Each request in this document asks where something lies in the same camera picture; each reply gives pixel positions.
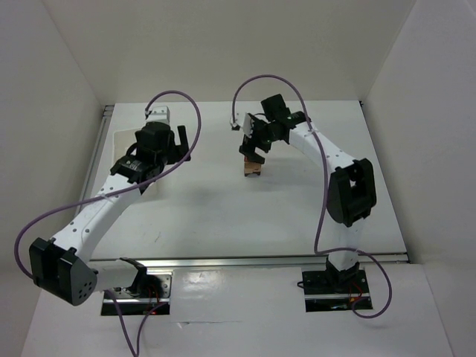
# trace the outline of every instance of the wooden block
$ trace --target wooden block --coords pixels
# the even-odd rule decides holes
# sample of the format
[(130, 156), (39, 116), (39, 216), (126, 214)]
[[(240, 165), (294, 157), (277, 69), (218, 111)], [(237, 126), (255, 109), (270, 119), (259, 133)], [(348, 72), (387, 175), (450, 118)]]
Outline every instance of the wooden block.
[(258, 164), (257, 162), (250, 162), (248, 159), (245, 157), (245, 169), (244, 169), (245, 176), (248, 175), (261, 175), (261, 164)]

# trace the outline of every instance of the white wall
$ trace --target white wall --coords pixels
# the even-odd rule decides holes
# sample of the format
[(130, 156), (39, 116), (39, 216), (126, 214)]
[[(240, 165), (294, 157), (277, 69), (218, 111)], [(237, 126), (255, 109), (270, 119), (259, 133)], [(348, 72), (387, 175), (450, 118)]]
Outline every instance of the white wall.
[[(363, 98), (414, 3), (43, 1), (103, 103), (145, 102), (166, 89), (230, 100), (241, 82), (263, 72), (295, 82), (308, 100)], [(260, 81), (242, 99), (276, 91), (290, 93)]]
[[(39, 290), (13, 263), (30, 219), (78, 198), (100, 105), (40, 0), (0, 1), (0, 345), (19, 356)], [(33, 228), (49, 237), (72, 212)]]
[(456, 356), (476, 356), (475, 10), (475, 0), (418, 0), (364, 102), (402, 233)]

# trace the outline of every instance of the white connector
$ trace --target white connector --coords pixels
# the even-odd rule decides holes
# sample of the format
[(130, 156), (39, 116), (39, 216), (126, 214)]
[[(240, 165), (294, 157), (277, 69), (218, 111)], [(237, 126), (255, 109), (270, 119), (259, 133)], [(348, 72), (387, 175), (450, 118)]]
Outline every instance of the white connector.
[(170, 110), (168, 106), (153, 106), (146, 112), (146, 122), (159, 122), (170, 125)]

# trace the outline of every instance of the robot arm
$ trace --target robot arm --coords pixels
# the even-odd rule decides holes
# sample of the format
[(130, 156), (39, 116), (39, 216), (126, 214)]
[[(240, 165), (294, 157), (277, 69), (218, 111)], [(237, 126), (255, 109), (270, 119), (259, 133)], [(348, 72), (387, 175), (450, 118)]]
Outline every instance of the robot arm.
[[(262, 101), (261, 105), (267, 121), (246, 114), (233, 123), (233, 129), (241, 129), (244, 133), (239, 151), (249, 161), (264, 164), (265, 159), (256, 154), (256, 148), (268, 152), (273, 142), (283, 140), (321, 166), (321, 151), (312, 135), (312, 132), (317, 132), (330, 172), (327, 211), (335, 221), (336, 243), (339, 247), (358, 248), (363, 219), (370, 215), (376, 204), (372, 164), (366, 158), (356, 160), (345, 153), (322, 135), (314, 124), (309, 129), (304, 113), (291, 113), (280, 94)], [(350, 279), (358, 271), (357, 253), (331, 253), (327, 271), (335, 284)]]
[[(89, 260), (104, 234), (147, 189), (147, 185), (136, 187), (137, 184), (159, 175), (167, 164), (174, 164), (187, 154), (184, 126), (178, 127), (178, 134), (180, 145), (175, 144), (167, 107), (148, 113), (146, 125), (135, 133), (136, 143), (115, 163), (97, 193), (104, 199), (86, 206), (48, 241), (37, 238), (30, 246), (31, 270), (37, 286), (73, 306), (83, 303), (93, 292), (116, 286), (128, 286), (131, 294), (140, 294), (150, 285), (161, 291), (158, 278), (147, 275), (147, 268), (134, 260)], [(108, 195), (128, 188), (132, 189)]]

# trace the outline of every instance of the white table surface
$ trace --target white table surface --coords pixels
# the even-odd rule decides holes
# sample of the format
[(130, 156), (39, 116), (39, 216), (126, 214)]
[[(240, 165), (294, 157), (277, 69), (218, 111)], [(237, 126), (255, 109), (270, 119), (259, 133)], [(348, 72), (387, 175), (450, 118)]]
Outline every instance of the white table surface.
[[(189, 142), (196, 116), (189, 103), (165, 103), (173, 128), (184, 124)], [(297, 102), (288, 102), (292, 111)], [(405, 244), (358, 101), (309, 101), (318, 128), (344, 151), (369, 158), (376, 178), (377, 205), (366, 219), (361, 248), (404, 253)], [(144, 125), (143, 103), (115, 106), (92, 192), (113, 164), (114, 132)], [(285, 143), (273, 144), (263, 173), (245, 178), (238, 153), (241, 132), (229, 127), (229, 102), (199, 103), (199, 144), (157, 189), (130, 206), (100, 242), (93, 258), (237, 257), (312, 254), (323, 177), (320, 168)], [(259, 102), (238, 102), (238, 112), (261, 112)], [(320, 249), (335, 246), (334, 222), (326, 218)]]
[[(351, 311), (305, 313), (297, 268), (255, 269), (249, 281), (239, 269), (206, 271), (199, 279), (187, 279), (186, 271), (174, 274), (171, 315), (149, 318), (141, 357), (452, 356), (422, 266), (385, 267), (393, 301), (383, 316), (369, 321)], [(377, 267), (366, 270), (379, 309), (387, 285)], [(72, 307), (42, 292), (22, 357), (129, 357), (118, 318), (101, 317), (101, 301), (95, 293)], [(126, 317), (134, 344), (141, 319)]]

